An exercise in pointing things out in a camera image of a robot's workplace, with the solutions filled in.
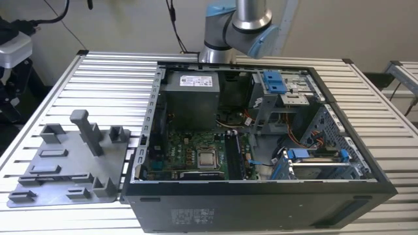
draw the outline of metal frame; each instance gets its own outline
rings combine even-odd
[[[28,234],[43,233],[47,235],[73,233],[73,229],[77,229],[80,234],[124,233],[129,235],[141,233],[129,206],[121,205],[119,202],[40,207],[32,211],[25,208],[9,209],[5,202],[7,195],[15,189],[17,182],[17,177],[13,175],[24,172],[28,166],[27,161],[40,145],[37,137],[40,125],[51,121],[61,122],[63,115],[67,115],[75,107],[88,106],[89,114],[101,128],[111,124],[121,124],[131,129],[133,133],[129,146],[137,145],[141,130],[140,120],[148,104],[143,99],[141,87],[151,83],[159,60],[192,62],[196,61],[196,56],[112,52],[89,52],[85,56],[76,56],[40,108],[0,158],[0,231],[27,231]],[[347,116],[370,153],[399,192],[386,204],[379,205],[342,230],[327,232],[356,235],[374,235],[375,233],[379,235],[415,235],[418,233],[417,129],[410,127],[409,121],[402,118],[402,114],[395,108],[383,102],[386,99],[381,97],[382,94],[374,89],[362,73],[339,59],[267,57],[252,60],[238,56],[238,63],[315,68],[335,97],[336,105]],[[354,88],[344,89],[343,87],[347,85]],[[64,129],[75,130],[75,126],[64,123]],[[266,233],[280,234],[280,232],[272,231],[232,234]],[[312,235],[323,233],[323,231],[303,231],[303,233]]]
[[[418,62],[391,61],[385,73],[390,73],[418,96]]]

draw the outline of black power cable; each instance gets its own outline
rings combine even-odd
[[[168,0],[166,0],[166,4],[167,4],[168,13],[170,13],[170,21],[172,24],[172,29],[175,31],[179,47],[182,49],[182,54],[198,54],[198,58],[199,58],[199,52],[187,50],[184,43],[182,41],[182,38],[179,36],[178,27],[176,27],[176,10],[175,10],[174,4],[172,4],[172,0],[170,1],[170,4],[168,4]]]
[[[44,24],[44,23],[45,24],[51,24],[51,23],[53,24],[53,23],[61,21],[61,19],[64,19],[65,15],[68,13],[68,7],[69,7],[69,0],[65,0],[64,11],[63,11],[63,13],[60,15],[57,15],[57,17],[55,19],[51,19],[51,20],[32,20],[31,23],[35,26],[37,26],[39,24]]]
[[[391,101],[391,98],[393,98],[394,94],[397,93],[397,90],[398,90],[399,86],[401,86],[401,82],[399,82],[397,88],[393,90],[393,93],[391,93],[391,96],[389,98],[389,101]]]
[[[48,7],[51,8],[51,10],[53,11],[55,15],[59,16],[57,12],[55,11],[53,7],[51,6],[51,4],[47,2],[47,0],[44,0],[44,2],[47,3]],[[84,46],[81,40],[77,38],[77,36],[73,34],[73,32],[69,30],[69,28],[67,27],[64,21],[61,21],[64,28],[68,30],[68,32],[71,33],[71,35],[75,37],[75,39],[79,41],[79,43],[81,44],[81,47],[84,48],[84,50],[87,50],[87,47]]]
[[[406,113],[405,113],[405,115],[403,115],[403,116],[407,116],[407,114],[410,114],[411,109],[413,109],[413,105],[410,105],[410,107],[407,108]]]

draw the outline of robotic arm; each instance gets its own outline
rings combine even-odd
[[[204,48],[199,61],[234,63],[235,50],[254,59],[271,55],[279,27],[271,24],[266,0],[232,0],[207,7]]]

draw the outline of white wall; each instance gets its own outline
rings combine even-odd
[[[60,13],[64,0],[47,0]],[[178,32],[190,51],[199,51],[204,39],[206,6],[212,0],[174,0]],[[274,23],[279,24],[284,0],[270,0]],[[0,0],[8,20],[52,19],[43,0]],[[89,50],[178,53],[164,0],[71,0],[64,23]],[[61,23],[41,25],[33,35],[33,64],[48,84],[59,79],[81,46]]]
[[[418,0],[299,0],[282,55],[350,58],[374,72],[418,61]]]

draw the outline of orange wire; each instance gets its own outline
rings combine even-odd
[[[290,125],[288,125],[288,116],[287,116],[287,113],[284,115],[284,118],[286,118],[286,124],[287,124],[287,135],[288,135],[288,138],[291,139],[291,141],[299,145],[302,148],[307,148],[303,144],[299,143],[299,141],[296,141],[296,137],[290,129]]]

